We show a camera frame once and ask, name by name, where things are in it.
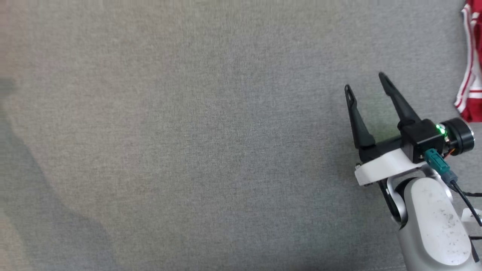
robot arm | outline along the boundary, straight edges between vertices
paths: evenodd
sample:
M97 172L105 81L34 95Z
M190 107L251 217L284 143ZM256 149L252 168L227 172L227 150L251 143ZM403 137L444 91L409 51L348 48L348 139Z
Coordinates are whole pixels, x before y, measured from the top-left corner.
M452 206L449 187L425 162L429 149L436 150L442 161L442 156L473 149L471 129L461 119L441 124L421 120L388 77L383 73L379 77L400 118L400 136L380 143L368 132L355 96L350 86L345 86L353 139L362 162L355 167L359 185L379 184L392 218L399 224L397 235L408 271L481 271L482 263ZM394 179L414 171L422 171L426 177L393 186Z

electrical connector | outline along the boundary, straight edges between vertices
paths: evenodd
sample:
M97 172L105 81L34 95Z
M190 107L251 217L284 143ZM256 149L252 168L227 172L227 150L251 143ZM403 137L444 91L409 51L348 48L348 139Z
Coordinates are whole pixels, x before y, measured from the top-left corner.
M425 162L442 175L450 171L450 166L445 162L443 157L437 152L436 149L429 149L425 152Z
M455 173L452 170L449 170L449 171L445 172L444 174L441 174L440 178L442 178L442 181L446 185L449 185L450 183L452 183L452 181L454 181L454 182L458 181L457 175L455 175Z

teal connector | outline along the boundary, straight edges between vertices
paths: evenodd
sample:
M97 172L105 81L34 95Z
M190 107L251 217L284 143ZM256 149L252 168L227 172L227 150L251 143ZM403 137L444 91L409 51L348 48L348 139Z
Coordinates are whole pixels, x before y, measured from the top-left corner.
M450 171L450 166L436 149L429 149L425 152L425 162L440 175L444 175Z

cable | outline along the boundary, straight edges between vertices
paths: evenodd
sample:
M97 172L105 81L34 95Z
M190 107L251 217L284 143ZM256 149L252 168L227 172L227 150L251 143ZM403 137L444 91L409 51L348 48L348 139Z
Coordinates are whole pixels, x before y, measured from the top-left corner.
M455 149L451 149L447 154L445 154L445 155L443 156L443 158L444 158L444 159L447 158L449 155L452 154L452 152L454 152L454 150L455 150Z
M470 193L470 192L464 192L464 195L468 196L468 197L482 197L482 193Z
M480 258L479 258L479 254L477 254L477 250L475 250L474 242L472 242L472 240L470 241L470 246L472 246L472 257L474 258L474 261L477 263L480 261Z
M458 193L458 191L455 190L451 185L448 185L448 187L449 187L450 189L452 189L453 191L455 191L455 192ZM477 197L482 197L482 193L478 193L478 192L477 192L477 193L471 193L471 192L462 191L462 193L464 193L464 195L466 195L467 197L476 197L476 198L477 198Z
M472 206L472 204L470 203L470 201L467 199L467 197L465 196L464 192L460 189L460 187L458 186L457 182L455 180L452 180L450 182L450 184L454 187L454 189L457 191L457 193L460 195L460 197L462 197L462 200L464 200L465 204L467 204L467 207L470 209L470 211L472 212L472 214L474 215L474 218L475 220L477 221L477 223L479 224L479 226L482 227L482 220L480 218L480 216L477 214L477 212L475 211L474 207Z

black cable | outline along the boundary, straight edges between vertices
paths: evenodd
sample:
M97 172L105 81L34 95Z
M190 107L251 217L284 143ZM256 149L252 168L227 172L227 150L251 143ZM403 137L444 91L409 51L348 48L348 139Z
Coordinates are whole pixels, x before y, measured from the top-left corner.
M472 240L470 241L470 245L472 246L472 257L474 258L474 261L479 262L480 261L479 254L477 254L477 250L475 250L474 243L472 242Z
M482 220L481 220L480 216L477 214L474 207L472 206L470 201L465 196L464 192L460 189L460 187L458 186L458 184L454 180L451 181L450 184L454 187L454 189L457 191L457 193L460 195L460 197L462 197L462 200L464 200L465 204L467 204L467 207L470 209L470 211L474 215L475 220L477 221L479 226L482 227Z
M464 195L468 196L468 197L482 197L482 193L470 193L470 192L465 192L465 191L462 191L464 193Z

